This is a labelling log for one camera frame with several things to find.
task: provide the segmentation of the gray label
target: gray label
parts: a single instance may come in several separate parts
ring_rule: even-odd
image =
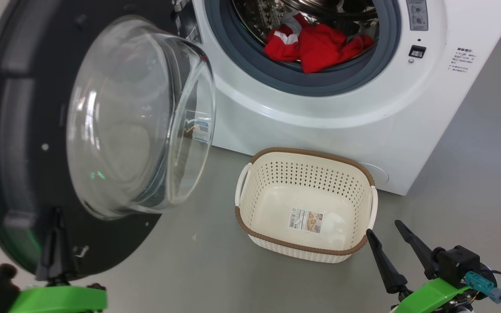
[[[428,30],[426,0],[407,0],[411,30]]]

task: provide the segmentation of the gray floor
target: gray floor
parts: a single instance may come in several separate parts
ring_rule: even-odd
[[[127,261],[86,280],[108,287],[107,312],[385,313],[396,303],[368,248],[325,265],[252,243],[233,212],[235,182],[249,157],[213,149],[209,160],[183,208],[166,214]],[[423,270],[395,219],[430,247],[461,244],[501,270],[501,41],[409,194],[380,195],[374,230],[416,289]],[[30,281],[25,273],[17,279]],[[486,300],[475,309],[495,313],[501,305]]]

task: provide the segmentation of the white handle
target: white handle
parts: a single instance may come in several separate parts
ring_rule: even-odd
[[[247,187],[247,180],[249,180],[249,177],[251,176],[251,166],[252,163],[247,164],[242,172],[241,175],[239,175],[239,180],[237,181],[237,189],[235,190],[235,206],[239,206],[239,200],[241,199],[241,194],[243,193],[244,190],[241,190],[241,188],[246,188]]]
[[[372,204],[370,206],[370,222],[368,222],[368,229],[374,228],[374,221],[376,220],[376,214],[378,214],[378,190],[376,187],[372,188]]]

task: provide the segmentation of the red cloth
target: red cloth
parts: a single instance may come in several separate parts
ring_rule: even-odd
[[[294,62],[300,58],[298,36],[301,29],[310,27],[302,14],[284,17],[284,24],[272,30],[266,38],[264,53],[274,61]]]
[[[359,55],[372,46],[372,38],[359,35],[347,43],[347,36],[328,25],[303,28],[299,37],[301,65],[305,73],[320,72]]]

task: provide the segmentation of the barcode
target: barcode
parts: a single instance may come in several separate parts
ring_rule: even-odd
[[[296,228],[295,227],[296,220],[297,220],[297,214],[295,212],[291,212],[291,218],[289,220],[289,227],[290,228]]]

